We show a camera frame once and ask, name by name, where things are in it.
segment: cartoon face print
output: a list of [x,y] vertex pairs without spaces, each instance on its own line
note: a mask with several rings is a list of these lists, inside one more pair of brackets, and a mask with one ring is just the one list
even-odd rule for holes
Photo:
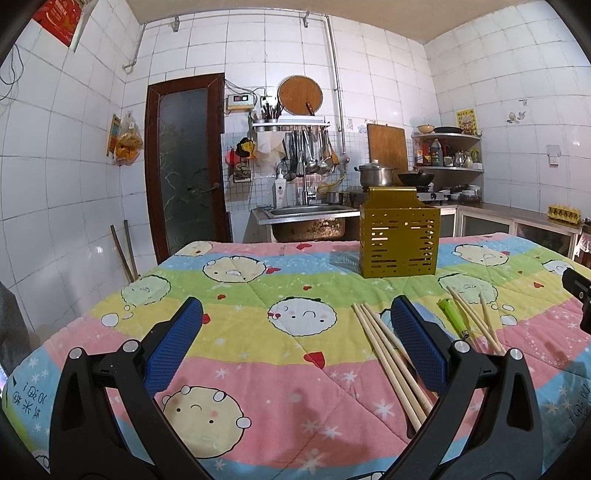
[[564,270],[571,268],[570,265],[562,260],[550,260],[544,264],[544,268],[551,273],[560,275],[564,273]]
[[254,258],[222,257],[208,262],[203,273],[222,283],[248,283],[263,275],[266,269],[264,262]]
[[271,323],[294,337],[316,335],[336,323],[336,312],[320,299],[288,297],[267,313]]
[[205,255],[213,248],[213,245],[209,242],[192,242],[184,247],[181,250],[175,253],[175,255],[183,255],[185,257],[200,257],[201,255]]
[[215,388],[185,385],[162,402],[164,416],[196,458],[229,452],[251,426],[236,400]]
[[354,476],[348,480],[379,480],[385,472],[365,473],[361,476]]
[[463,274],[442,277],[439,279],[439,284],[446,291],[448,287],[454,287],[468,303],[480,303],[478,296],[480,292],[487,303],[495,301],[498,295],[496,288],[491,283]]
[[[157,275],[142,277],[136,282],[127,285],[121,290],[121,298],[127,304],[123,319],[130,319],[134,314],[132,307],[149,305],[162,300],[170,291],[170,283],[166,278]],[[119,323],[118,313],[107,313],[101,318],[101,323],[106,327],[115,327]]]
[[464,260],[485,265],[487,267],[496,267],[507,263],[509,256],[504,252],[498,252],[488,247],[481,247],[480,245],[458,245],[452,252],[457,257],[462,257]]

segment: gray cloth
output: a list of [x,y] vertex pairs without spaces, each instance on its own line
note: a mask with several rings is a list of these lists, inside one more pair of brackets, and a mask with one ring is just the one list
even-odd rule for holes
[[0,365],[7,375],[31,353],[27,326],[17,298],[0,283]]

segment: cooking pot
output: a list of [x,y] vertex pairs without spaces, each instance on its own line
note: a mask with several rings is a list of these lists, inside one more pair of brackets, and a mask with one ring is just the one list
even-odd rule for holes
[[434,173],[425,173],[422,170],[399,173],[398,178],[407,187],[426,187],[435,178]]
[[355,167],[355,170],[359,172],[359,181],[364,188],[391,187],[394,185],[394,179],[392,178],[394,169],[380,165],[377,160],[360,165],[359,168]]

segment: blue gripper pad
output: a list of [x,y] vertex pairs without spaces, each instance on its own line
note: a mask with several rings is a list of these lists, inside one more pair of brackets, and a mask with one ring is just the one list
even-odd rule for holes
[[428,390],[443,395],[449,380],[451,342],[441,328],[423,320],[404,295],[392,302],[392,327]]
[[187,301],[181,309],[175,315],[177,320],[146,362],[144,386],[150,397],[168,388],[203,324],[203,306],[199,300]]

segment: stainless steel pot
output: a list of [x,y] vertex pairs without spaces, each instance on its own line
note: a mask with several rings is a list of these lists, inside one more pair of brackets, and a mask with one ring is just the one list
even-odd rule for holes
[[377,160],[360,165],[359,168],[355,167],[355,170],[360,174],[362,187],[391,187],[394,185],[392,177],[394,169],[380,165]]

